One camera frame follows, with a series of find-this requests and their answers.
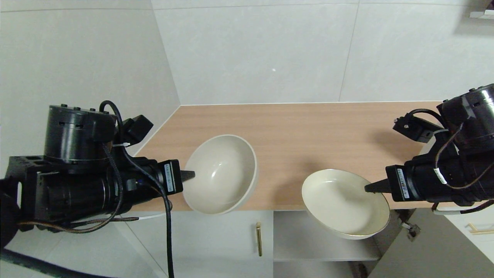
black cable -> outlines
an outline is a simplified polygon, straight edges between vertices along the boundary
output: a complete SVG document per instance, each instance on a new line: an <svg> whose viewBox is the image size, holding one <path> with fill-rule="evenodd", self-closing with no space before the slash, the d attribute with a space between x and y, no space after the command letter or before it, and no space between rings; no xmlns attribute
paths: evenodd
<svg viewBox="0 0 494 278"><path fill-rule="evenodd" d="M414 110L410 111L408 114L413 115L416 113L426 113L426 114L432 115L434 118L436 118L441 123L441 125L443 125L444 128L448 128L448 127L446 127L446 123L444 122L441 115L439 115L435 111L432 111L430 109L425 109L425 108L419 108L419 109L414 109Z"/></svg>
<svg viewBox="0 0 494 278"><path fill-rule="evenodd" d="M451 135L451 137L446 141L446 143L444 143L441 148L439 148L439 151L437 152L436 154L436 157L434 159L434 168L435 169L439 169L439 158L441 156L441 153L446 149L446 147L451 143L453 142L454 138L458 135L458 133L461 131L461 129L463 128L463 124L464 123L461 123L459 126L458 126L458 130L453 133L453 135ZM475 183L477 183L483 176L485 176L485 174L487 174L490 170L494 169L494 162L491 163L489 166L487 166L487 168L480 173L479 176L477 176L473 181L469 182L468 184L466 185L450 185L448 183L445 183L444 185L446 185L447 187L449 188L452 188L452 189L465 189L465 188L468 188L472 185L474 185Z"/></svg>
<svg viewBox="0 0 494 278"><path fill-rule="evenodd" d="M57 278L109 278L67 269L5 248L0 252L0 259Z"/></svg>
<svg viewBox="0 0 494 278"><path fill-rule="evenodd" d="M118 123L118 133L119 133L119 143L124 143L122 142L124 131L122 130L122 116L120 114L119 109L117 106L109 101L105 100L99 105L99 111L103 112L105 111L105 106L108 105L111 107L113 110L114 114L117 117L117 123ZM152 180L158 189L160 190L160 193L162 195L162 198L165 202L165 211L166 211L166 255L167 255L167 262L168 262L168 277L169 278L174 278L175 274L173 271L173 256L172 256L172 249L171 249L171 208L170 208L170 201L168 200L168 196L166 194L165 188L163 185L156 180L155 177L151 176L146 170L144 170L140 165L134 162L134 160L131 158L131 156L127 153L127 150L123 147L122 148L123 155L125 158L129 161L130 164L132 164L137 170L139 170L142 174L144 174L147 178Z"/></svg>
<svg viewBox="0 0 494 278"><path fill-rule="evenodd" d="M489 200L489 201L487 201L487 202L485 202L485 203L483 203L483 204L481 204L481 205L479 205L477 207L474 207L472 209L460 210L460 213L461 214L467 214L467 213L477 212L477 211L481 211L481 210L483 210L485 208L488 208L488 207L490 207L492 205L494 205L494 200Z"/></svg>

white plate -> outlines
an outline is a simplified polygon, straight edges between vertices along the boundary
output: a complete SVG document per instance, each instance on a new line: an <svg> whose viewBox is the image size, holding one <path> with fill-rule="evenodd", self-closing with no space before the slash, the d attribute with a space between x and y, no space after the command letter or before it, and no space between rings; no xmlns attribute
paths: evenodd
<svg viewBox="0 0 494 278"><path fill-rule="evenodd" d="M326 169L307 177L302 198L309 215L333 234L364 239L389 222L389 205L382 193L365 192L364 178L342 170Z"/></svg>
<svg viewBox="0 0 494 278"><path fill-rule="evenodd" d="M242 137L220 135L200 145L185 170L196 177L184 182L184 198L195 211L222 214L240 207L258 180L257 159Z"/></svg>

label sticker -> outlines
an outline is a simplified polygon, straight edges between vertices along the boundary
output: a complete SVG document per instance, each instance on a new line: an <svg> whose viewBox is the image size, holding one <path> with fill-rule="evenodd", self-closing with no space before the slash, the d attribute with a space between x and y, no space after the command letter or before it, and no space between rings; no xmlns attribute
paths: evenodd
<svg viewBox="0 0 494 278"><path fill-rule="evenodd" d="M168 192L175 191L175 188L173 186L173 177L171 175L170 164L165 164L165 181L166 181L166 188L168 188Z"/></svg>
<svg viewBox="0 0 494 278"><path fill-rule="evenodd" d="M403 174L402 169L397 169L397 170L398 170L398 178L400 179L400 184L403 192L403 197L405 199L410 199L410 195L408 194L407 183L405 182L405 174Z"/></svg>

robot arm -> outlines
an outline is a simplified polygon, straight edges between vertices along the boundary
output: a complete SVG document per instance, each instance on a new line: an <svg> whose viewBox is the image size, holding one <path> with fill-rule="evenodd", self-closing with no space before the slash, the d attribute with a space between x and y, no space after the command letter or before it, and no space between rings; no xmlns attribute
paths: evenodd
<svg viewBox="0 0 494 278"><path fill-rule="evenodd" d="M487 203L493 204L494 84L471 89L437 108L440 116L416 109L396 119L393 129L399 133L419 142L434 136L436 142L427 154L404 165L386 167L388 178L367 185L366 191L391 193L396 202L425 200L471 206L490 200ZM413 116L418 112L432 114L444 127Z"/></svg>

white shelf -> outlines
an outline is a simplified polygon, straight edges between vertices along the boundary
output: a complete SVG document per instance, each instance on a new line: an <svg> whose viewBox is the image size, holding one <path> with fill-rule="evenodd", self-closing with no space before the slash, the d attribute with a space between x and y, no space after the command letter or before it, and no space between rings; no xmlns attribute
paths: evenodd
<svg viewBox="0 0 494 278"><path fill-rule="evenodd" d="M305 211L274 212L274 261L374 261L372 238L350 240L327 232Z"/></svg>
<svg viewBox="0 0 494 278"><path fill-rule="evenodd" d="M274 278L353 278L348 262L275 262Z"/></svg>

